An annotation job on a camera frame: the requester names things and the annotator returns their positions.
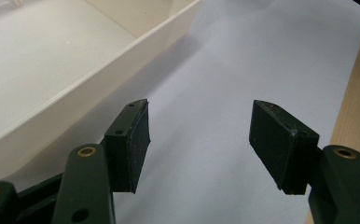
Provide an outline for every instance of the gray surface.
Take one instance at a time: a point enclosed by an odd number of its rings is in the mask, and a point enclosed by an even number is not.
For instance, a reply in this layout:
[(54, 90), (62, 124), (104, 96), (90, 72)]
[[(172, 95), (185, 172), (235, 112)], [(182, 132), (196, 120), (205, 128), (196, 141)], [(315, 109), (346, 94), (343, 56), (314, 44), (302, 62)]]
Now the gray surface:
[(328, 144), (360, 46), (346, 0), (205, 0), (188, 35), (8, 178), (24, 189), (97, 142), (130, 101), (148, 98), (152, 143), (136, 195), (116, 193), (118, 224), (303, 223), (248, 143), (254, 99), (284, 107)]

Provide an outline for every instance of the white tabletop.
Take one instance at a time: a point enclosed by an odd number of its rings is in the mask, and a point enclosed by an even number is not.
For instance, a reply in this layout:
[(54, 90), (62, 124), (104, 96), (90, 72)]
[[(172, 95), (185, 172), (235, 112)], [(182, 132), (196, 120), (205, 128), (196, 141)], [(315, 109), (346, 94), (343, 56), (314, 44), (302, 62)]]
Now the white tabletop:
[[(135, 195), (115, 193), (121, 223), (303, 223), (248, 142), (253, 100), (285, 108), (328, 144), (360, 47), (348, 0), (206, 0), (189, 33), (8, 178), (19, 189), (62, 171), (128, 102), (150, 102), (152, 142)], [(113, 115), (111, 119), (102, 119)]]

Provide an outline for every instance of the plastic container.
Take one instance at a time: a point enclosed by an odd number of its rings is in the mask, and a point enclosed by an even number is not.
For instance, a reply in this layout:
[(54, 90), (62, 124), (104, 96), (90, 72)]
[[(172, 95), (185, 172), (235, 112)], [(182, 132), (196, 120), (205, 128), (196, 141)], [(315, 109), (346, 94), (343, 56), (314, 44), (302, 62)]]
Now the plastic container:
[(200, 1), (16, 2), (0, 5), (0, 178), (184, 35)]

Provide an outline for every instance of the white tray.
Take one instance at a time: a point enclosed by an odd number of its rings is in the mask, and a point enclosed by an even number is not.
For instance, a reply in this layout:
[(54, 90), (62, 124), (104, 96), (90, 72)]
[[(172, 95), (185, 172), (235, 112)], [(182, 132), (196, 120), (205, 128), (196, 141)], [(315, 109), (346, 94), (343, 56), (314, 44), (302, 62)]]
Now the white tray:
[(199, 2), (34, 0), (6, 13), (2, 7), (0, 178), (184, 35)]

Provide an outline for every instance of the white box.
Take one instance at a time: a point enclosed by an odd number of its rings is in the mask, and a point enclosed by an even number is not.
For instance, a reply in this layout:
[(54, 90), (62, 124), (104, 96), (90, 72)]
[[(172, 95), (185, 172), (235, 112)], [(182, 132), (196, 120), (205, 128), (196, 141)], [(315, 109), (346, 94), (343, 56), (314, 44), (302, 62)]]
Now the white box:
[(199, 0), (35, 0), (0, 14), (0, 178), (184, 35)]

